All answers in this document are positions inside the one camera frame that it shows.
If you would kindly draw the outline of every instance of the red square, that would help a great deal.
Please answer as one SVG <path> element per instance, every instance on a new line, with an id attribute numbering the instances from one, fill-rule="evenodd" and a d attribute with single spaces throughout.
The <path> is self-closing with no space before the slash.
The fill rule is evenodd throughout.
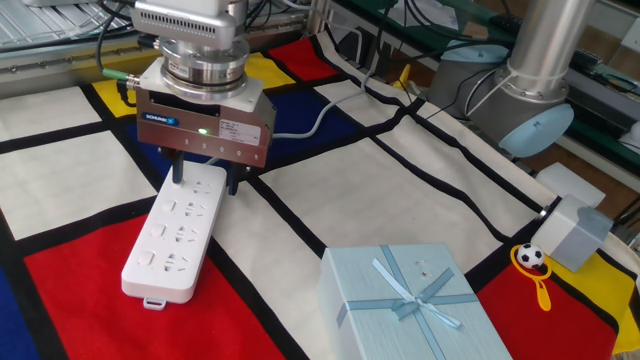
<path id="1" fill-rule="evenodd" d="M 551 279 L 544 280 L 551 310 L 538 305 L 536 285 L 509 265 L 478 299 L 511 357 L 518 360 L 611 358 L 616 333 Z"/>
<path id="2" fill-rule="evenodd" d="M 250 309 L 205 259 L 193 298 L 147 310 L 120 273 L 146 216 L 26 258 L 71 359 L 283 359 Z"/>
<path id="3" fill-rule="evenodd" d="M 338 74 L 331 66 L 316 56 L 310 38 L 270 50 L 269 55 L 273 59 L 283 62 L 302 81 L 324 79 Z"/>

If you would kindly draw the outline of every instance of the metal rack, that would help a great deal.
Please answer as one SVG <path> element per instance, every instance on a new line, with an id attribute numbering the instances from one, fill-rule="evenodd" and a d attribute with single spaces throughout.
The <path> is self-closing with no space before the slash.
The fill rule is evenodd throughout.
<path id="1" fill-rule="evenodd" d="M 29 7 L 20 0 L 0 1 L 0 48 L 47 41 L 96 32 L 109 15 L 97 4 Z M 126 25 L 116 19 L 111 29 Z"/>

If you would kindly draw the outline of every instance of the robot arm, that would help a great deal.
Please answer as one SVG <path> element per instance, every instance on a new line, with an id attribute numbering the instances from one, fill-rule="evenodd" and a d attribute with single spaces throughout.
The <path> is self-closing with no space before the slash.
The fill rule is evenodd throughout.
<path id="1" fill-rule="evenodd" d="M 263 167 L 275 107 L 263 83 L 245 74 L 249 45 L 236 35 L 229 1 L 138 0 L 134 27 L 158 36 L 162 53 L 132 81 L 138 137 L 181 168 L 183 151 Z M 182 180 L 174 171 L 174 182 Z"/>
<path id="2" fill-rule="evenodd" d="M 517 157 L 544 150 L 567 130 L 573 110 L 564 103 L 564 75 L 595 0 L 532 0 L 511 56 L 480 45 L 443 55 L 429 100 L 471 119 Z M 467 81 L 467 76 L 478 71 Z"/>

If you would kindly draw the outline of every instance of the gray box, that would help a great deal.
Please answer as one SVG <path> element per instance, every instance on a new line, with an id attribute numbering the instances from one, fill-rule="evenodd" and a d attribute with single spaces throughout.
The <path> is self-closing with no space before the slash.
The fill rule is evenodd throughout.
<path id="1" fill-rule="evenodd" d="M 576 272 L 602 246 L 612 225 L 611 219 L 567 195 L 531 242 L 562 266 Z"/>

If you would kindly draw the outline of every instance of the white power strip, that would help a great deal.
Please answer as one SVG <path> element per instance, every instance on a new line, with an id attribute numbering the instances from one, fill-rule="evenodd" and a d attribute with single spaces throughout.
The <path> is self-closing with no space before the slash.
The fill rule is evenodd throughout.
<path id="1" fill-rule="evenodd" d="M 172 172 L 122 270 L 122 291 L 154 310 L 193 296 L 227 180 L 222 168 L 187 161 L 182 184 Z"/>

